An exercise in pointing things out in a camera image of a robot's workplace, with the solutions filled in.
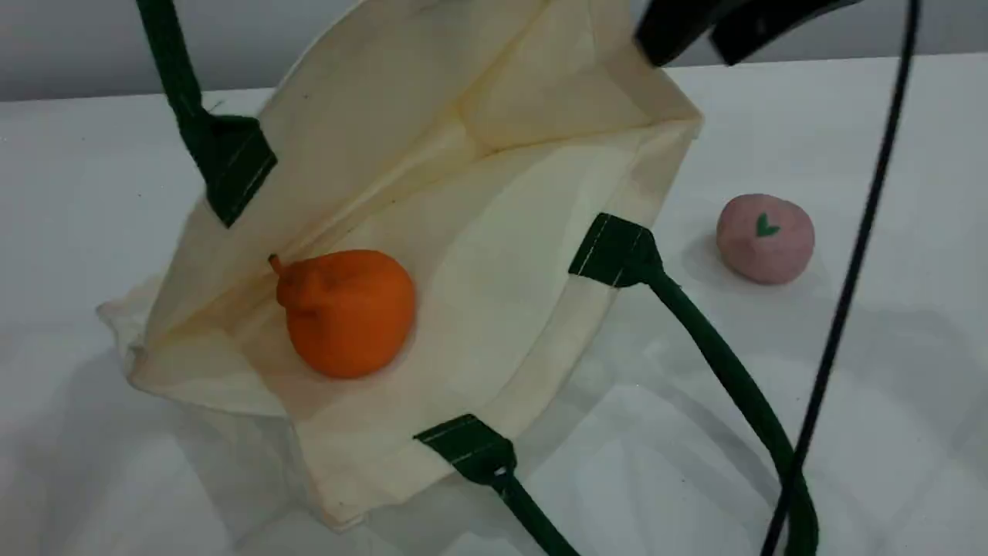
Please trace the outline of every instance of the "orange toy fruit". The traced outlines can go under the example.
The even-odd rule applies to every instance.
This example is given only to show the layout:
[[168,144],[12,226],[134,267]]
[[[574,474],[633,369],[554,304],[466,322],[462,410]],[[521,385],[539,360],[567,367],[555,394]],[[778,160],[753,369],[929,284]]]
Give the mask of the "orange toy fruit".
[[342,251],[282,266],[278,303],[298,355],[330,378],[357,379],[390,363],[415,321],[415,284],[378,251]]

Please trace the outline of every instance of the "tote bag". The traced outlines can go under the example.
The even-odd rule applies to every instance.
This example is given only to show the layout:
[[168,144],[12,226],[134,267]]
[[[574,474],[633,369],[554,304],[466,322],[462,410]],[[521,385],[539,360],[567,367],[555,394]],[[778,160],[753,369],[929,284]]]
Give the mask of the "tote bag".
[[[546,552],[575,553],[517,480],[512,441],[639,283],[787,465],[778,420],[647,228],[700,114],[631,40],[626,2],[366,0],[256,119],[205,110],[170,0],[138,5],[206,193],[163,277],[100,314],[131,385],[255,448],[324,523],[458,472]],[[293,351],[267,261],[349,249],[400,262],[417,317],[389,368],[333,381]],[[789,554],[816,546],[799,494]]]

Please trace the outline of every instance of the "pink ball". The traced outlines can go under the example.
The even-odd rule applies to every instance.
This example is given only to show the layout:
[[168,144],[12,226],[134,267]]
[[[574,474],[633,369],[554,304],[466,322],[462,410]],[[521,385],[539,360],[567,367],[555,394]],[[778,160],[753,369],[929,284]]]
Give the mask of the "pink ball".
[[742,195],[724,207],[717,248],[738,274],[759,284],[786,284],[813,256],[816,235],[809,215],[771,195]]

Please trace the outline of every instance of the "bag handle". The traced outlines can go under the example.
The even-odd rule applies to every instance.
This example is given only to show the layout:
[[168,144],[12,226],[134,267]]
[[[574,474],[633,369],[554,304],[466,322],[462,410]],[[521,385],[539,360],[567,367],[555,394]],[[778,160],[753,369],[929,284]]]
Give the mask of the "bag handle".
[[[772,406],[712,324],[663,268],[652,232],[601,214],[584,239],[570,273],[613,288],[646,284],[693,338],[703,359],[769,450],[780,477],[789,471],[792,445]],[[549,556],[578,556],[515,477],[514,447],[477,417],[464,416],[416,438],[449,461],[467,480],[493,488]],[[789,514],[786,556],[812,556],[819,542],[813,501],[800,474]]]
[[179,133],[206,181],[206,200],[230,228],[278,163],[255,118],[214,116],[203,108],[172,0],[136,0]]

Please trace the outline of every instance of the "black wire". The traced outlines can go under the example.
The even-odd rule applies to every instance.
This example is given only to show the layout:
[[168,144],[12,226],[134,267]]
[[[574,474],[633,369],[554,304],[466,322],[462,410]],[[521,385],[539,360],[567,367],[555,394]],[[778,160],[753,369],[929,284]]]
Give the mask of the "black wire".
[[820,408],[823,405],[823,398],[827,392],[827,385],[830,382],[830,376],[834,370],[834,360],[837,358],[841,336],[844,334],[844,325],[847,323],[848,313],[851,310],[851,303],[855,296],[855,289],[858,286],[858,279],[861,276],[862,265],[865,262],[865,252],[867,251],[868,242],[871,239],[871,229],[878,212],[878,203],[881,200],[881,191],[885,186],[885,177],[888,174],[888,166],[892,160],[892,148],[895,146],[895,138],[899,129],[899,120],[902,118],[902,105],[906,98],[906,88],[909,83],[913,55],[916,52],[916,35],[919,29],[919,20],[920,0],[909,0],[909,10],[906,16],[906,33],[903,39],[902,55],[899,58],[899,72],[895,80],[892,104],[888,110],[888,123],[885,126],[885,137],[882,139],[878,164],[875,166],[874,178],[871,181],[867,204],[864,207],[864,216],[862,217],[861,228],[855,243],[854,254],[851,257],[851,266],[848,268],[847,278],[844,281],[844,289],[841,292],[837,311],[834,314],[830,333],[827,336],[827,345],[823,350],[823,358],[820,360],[820,368],[817,371],[816,381],[813,384],[813,393],[810,396],[809,406],[806,409],[806,418],[803,420],[802,430],[799,432],[799,440],[796,442],[792,464],[789,466],[788,473],[782,480],[782,494],[779,496],[779,503],[776,505],[776,511],[772,516],[769,532],[765,538],[765,544],[762,546],[762,556],[772,556],[775,554],[776,547],[779,545],[782,526],[789,514],[789,507],[792,505],[792,495],[797,484],[796,479],[802,473],[803,463],[806,461],[806,453],[809,451],[809,444],[813,439],[813,431],[820,417]]

